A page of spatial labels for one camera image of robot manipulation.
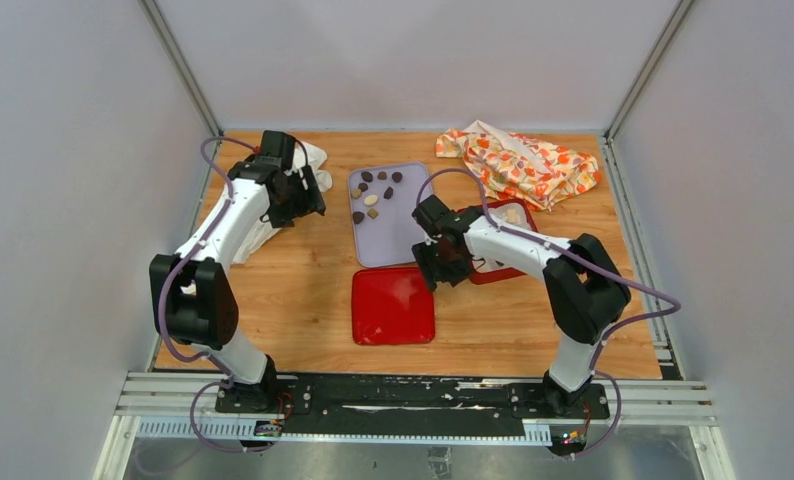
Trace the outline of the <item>red box lid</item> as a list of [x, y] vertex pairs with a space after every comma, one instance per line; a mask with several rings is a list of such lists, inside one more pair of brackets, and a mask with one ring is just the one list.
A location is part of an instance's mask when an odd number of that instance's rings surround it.
[[415, 266], [364, 269], [351, 288], [352, 337], [356, 344], [414, 345], [436, 334], [432, 292]]

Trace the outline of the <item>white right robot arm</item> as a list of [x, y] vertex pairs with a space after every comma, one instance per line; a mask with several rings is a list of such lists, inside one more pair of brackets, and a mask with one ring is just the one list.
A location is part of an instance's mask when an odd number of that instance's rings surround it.
[[590, 234], [574, 240], [549, 237], [498, 221], [478, 206], [452, 210], [435, 195], [419, 201], [412, 217], [426, 235], [412, 254], [429, 290], [467, 280], [479, 259], [543, 283], [561, 331], [556, 357], [542, 380], [544, 403], [562, 418], [580, 409], [601, 337], [631, 301], [630, 288], [602, 243]]

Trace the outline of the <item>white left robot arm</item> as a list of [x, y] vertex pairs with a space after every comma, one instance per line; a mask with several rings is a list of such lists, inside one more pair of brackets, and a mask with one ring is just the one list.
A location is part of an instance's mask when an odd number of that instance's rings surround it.
[[241, 331], [228, 271], [256, 226], [291, 227], [298, 218], [325, 214], [326, 204], [308, 149], [295, 136], [266, 130], [257, 146], [240, 141], [248, 155], [230, 169], [207, 151], [225, 140], [210, 137], [200, 146], [223, 183], [216, 204], [184, 244], [150, 262], [154, 323], [175, 359], [210, 361], [225, 376], [221, 394], [266, 413], [280, 396], [275, 362]]

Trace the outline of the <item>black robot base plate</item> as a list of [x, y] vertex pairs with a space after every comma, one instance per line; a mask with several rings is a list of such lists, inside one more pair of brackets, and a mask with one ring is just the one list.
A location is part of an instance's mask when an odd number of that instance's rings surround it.
[[539, 379], [295, 373], [278, 377], [273, 399], [235, 386], [215, 400], [219, 413], [277, 414], [289, 433], [514, 437], [524, 421], [580, 427], [607, 420], [603, 386], [568, 402]]

